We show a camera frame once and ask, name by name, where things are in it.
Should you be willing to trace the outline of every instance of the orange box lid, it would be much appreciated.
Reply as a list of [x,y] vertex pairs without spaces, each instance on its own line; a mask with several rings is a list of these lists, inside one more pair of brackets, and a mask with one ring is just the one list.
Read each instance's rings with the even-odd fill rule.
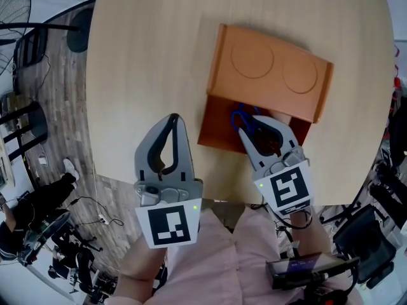
[[221,24],[207,93],[316,123],[332,74],[332,63],[301,48]]

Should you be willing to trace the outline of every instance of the blue scissors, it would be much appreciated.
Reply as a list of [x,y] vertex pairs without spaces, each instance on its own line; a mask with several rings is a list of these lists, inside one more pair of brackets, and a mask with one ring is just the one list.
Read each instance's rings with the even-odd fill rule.
[[[235,125],[235,116],[240,116],[240,119],[243,121],[243,123],[244,123],[244,125],[245,125],[245,129],[246,129],[246,131],[249,133],[249,134],[253,134],[254,133],[254,131],[255,131],[255,129],[257,128],[257,125],[255,125],[254,123],[253,123],[253,121],[252,121],[252,116],[249,114],[249,113],[247,113],[247,112],[245,112],[244,110],[243,110],[243,108],[245,107],[245,104],[244,103],[241,103],[240,105],[239,105],[239,108],[238,108],[238,110],[237,111],[233,111],[232,113],[231,113],[231,125],[233,125],[233,128],[235,129],[235,131],[236,132],[238,132],[239,131],[239,127],[237,127],[236,125]],[[259,111],[259,109],[256,107],[256,106],[251,106],[251,105],[248,105],[248,107],[252,107],[255,111],[256,111],[256,114],[257,115],[260,115],[260,111]]]

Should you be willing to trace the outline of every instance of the black device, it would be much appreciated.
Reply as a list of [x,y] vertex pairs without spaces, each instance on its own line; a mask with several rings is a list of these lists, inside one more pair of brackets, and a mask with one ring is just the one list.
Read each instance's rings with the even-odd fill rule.
[[359,258],[342,260],[331,254],[312,254],[303,257],[266,262],[266,272],[273,289],[293,289],[320,285],[330,277],[354,269]]

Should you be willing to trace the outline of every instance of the orange box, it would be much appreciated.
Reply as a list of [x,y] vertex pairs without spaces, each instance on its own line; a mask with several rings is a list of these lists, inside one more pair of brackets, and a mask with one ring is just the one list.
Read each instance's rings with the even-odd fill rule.
[[245,153],[231,123],[232,112],[244,103],[259,107],[261,115],[290,115],[302,145],[321,117],[332,73],[332,63],[287,42],[220,25],[198,144]]
[[207,94],[316,123],[333,64],[287,42],[221,24]]

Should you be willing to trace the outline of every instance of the scissor handle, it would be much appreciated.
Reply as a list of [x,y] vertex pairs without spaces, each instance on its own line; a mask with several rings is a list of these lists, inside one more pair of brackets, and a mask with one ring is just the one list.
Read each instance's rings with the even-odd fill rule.
[[242,112],[242,111],[233,111],[231,113],[231,124],[233,125],[233,129],[235,129],[236,132],[239,132],[239,128],[235,125],[235,116],[240,116],[244,125],[246,126],[247,131],[250,134],[254,133],[254,128],[249,123],[250,115],[248,115],[248,113]]
[[[246,104],[244,104],[244,103],[240,103],[238,110],[239,110],[240,112],[245,113],[246,115],[249,115],[249,113],[247,113],[247,112],[245,112],[245,111],[243,110],[243,107],[244,107],[245,105],[246,105]],[[248,105],[248,106],[253,107],[253,109],[256,111],[256,114],[255,114],[255,115],[260,115],[260,111],[259,111],[259,108],[258,108],[257,106],[252,106],[252,105]]]

